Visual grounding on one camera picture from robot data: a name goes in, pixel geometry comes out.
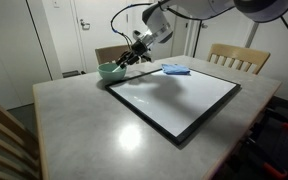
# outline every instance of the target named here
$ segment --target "whiteboard frame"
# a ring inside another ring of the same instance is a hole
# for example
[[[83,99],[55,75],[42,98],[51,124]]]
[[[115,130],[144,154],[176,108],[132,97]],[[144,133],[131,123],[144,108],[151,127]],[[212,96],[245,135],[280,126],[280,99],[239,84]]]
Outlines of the whiteboard frame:
[[[121,84],[124,83],[126,81],[130,81],[139,77],[143,77],[158,71],[162,71],[162,69],[157,69],[151,72],[147,72],[138,76],[134,76],[128,79],[124,79],[124,80],[120,80],[120,81],[116,81],[113,83],[110,83],[108,85],[105,86],[105,89],[112,95],[114,96],[117,100],[119,100],[122,104],[124,104],[127,108],[129,108],[131,111],[133,111],[136,115],[138,115],[141,119],[143,119],[145,122],[147,122],[149,125],[151,125],[155,130],[157,130],[159,133],[161,133],[162,135],[164,135],[167,139],[169,139],[171,142],[175,143],[176,145],[180,145],[182,142],[184,142],[196,129],[198,129],[199,126],[201,126],[205,120],[207,120],[214,112],[216,112],[220,107],[223,106],[224,103],[226,103],[233,95],[235,95],[240,89],[241,89],[241,85],[222,79],[222,78],[218,78],[212,75],[208,75],[205,74],[203,72],[200,71],[196,71],[196,70],[192,70],[191,71],[195,71],[222,81],[226,81],[229,83],[234,84],[235,86],[228,91],[222,98],[220,98],[216,103],[214,103],[208,110],[206,110],[202,115],[200,115],[199,117],[196,118],[196,120],[189,125],[184,131],[182,131],[178,136],[174,136],[173,134],[171,134],[167,129],[165,129],[164,127],[162,127],[160,124],[158,124],[157,122],[154,121],[154,119],[152,119],[151,117],[149,117],[148,115],[146,115],[144,112],[142,112],[140,109],[138,109],[137,107],[135,107],[131,102],[129,102],[128,100],[126,100],[125,98],[123,98],[123,96],[121,96],[119,93],[115,92],[111,86],[117,85],[117,84]]]

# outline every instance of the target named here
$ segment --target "whiteboard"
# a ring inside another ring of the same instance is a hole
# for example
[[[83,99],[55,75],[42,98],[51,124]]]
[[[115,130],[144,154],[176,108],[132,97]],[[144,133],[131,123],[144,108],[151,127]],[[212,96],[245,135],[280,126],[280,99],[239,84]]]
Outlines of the whiteboard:
[[[157,70],[107,89],[179,144],[240,85],[192,70],[190,75],[166,75]]]

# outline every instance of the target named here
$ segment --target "table edge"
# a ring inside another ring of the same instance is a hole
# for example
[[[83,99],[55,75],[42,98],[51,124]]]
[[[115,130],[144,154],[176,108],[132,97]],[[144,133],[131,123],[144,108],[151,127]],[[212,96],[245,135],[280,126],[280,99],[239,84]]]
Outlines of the table edge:
[[[250,121],[250,124],[247,126],[247,128],[245,128],[245,133],[241,135],[241,137],[238,137],[237,140],[235,141],[235,145],[229,147],[225,152],[223,152],[223,154],[221,155],[221,157],[217,160],[217,162],[214,163],[213,167],[211,167],[204,175],[202,179],[208,180],[208,179],[212,179],[213,176],[215,175],[215,173],[217,172],[217,170],[220,168],[220,166],[223,165],[224,161],[227,159],[227,157],[231,154],[231,152],[234,150],[234,148],[236,147],[236,145],[238,144],[238,142],[240,141],[240,139],[242,139],[243,137],[245,137],[245,134],[247,134],[248,129],[250,129],[252,127],[252,125],[255,123],[256,118],[258,117],[258,115],[261,113],[261,111],[265,108],[265,106],[268,104],[268,102],[270,101],[270,99],[274,96],[274,94],[277,92],[277,90],[280,88],[281,86],[281,82],[279,83],[279,85],[276,87],[276,89],[272,92],[270,97],[267,97],[265,99],[265,103],[263,103],[262,107],[258,109],[258,112],[255,113],[256,115],[253,115],[252,117],[252,121]]]
[[[38,99],[36,98],[35,88],[33,86],[33,97],[34,97],[34,110],[37,111],[38,106]],[[47,166],[47,158],[46,158],[46,151],[45,151],[45,144],[44,144],[44,136],[42,131],[42,125],[40,120],[40,114],[35,113],[36,117],[36,130],[37,130],[37,137],[38,137],[38,144],[39,144],[39,151],[40,151],[40,171],[42,174],[43,180],[49,179],[49,173],[48,173],[48,166]]]

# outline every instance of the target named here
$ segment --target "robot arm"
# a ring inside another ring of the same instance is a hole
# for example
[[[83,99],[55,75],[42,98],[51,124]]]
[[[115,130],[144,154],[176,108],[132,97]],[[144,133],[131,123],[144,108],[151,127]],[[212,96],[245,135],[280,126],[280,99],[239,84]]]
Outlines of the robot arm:
[[[136,42],[131,52],[124,53],[117,64],[124,68],[132,65],[155,43],[165,43],[173,35],[163,11],[178,5],[185,9],[195,20],[206,20],[236,7],[248,18],[263,23],[275,20],[288,11],[288,0],[161,0],[150,5],[142,14],[142,20],[149,31],[142,35],[134,31]]]

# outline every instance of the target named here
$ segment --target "floor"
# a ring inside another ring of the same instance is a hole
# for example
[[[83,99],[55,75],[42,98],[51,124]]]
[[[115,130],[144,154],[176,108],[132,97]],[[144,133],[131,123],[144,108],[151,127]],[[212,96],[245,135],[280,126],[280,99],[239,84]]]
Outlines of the floor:
[[[13,116],[16,117],[28,130],[36,135],[36,121],[34,104],[22,106],[15,109],[8,110]]]

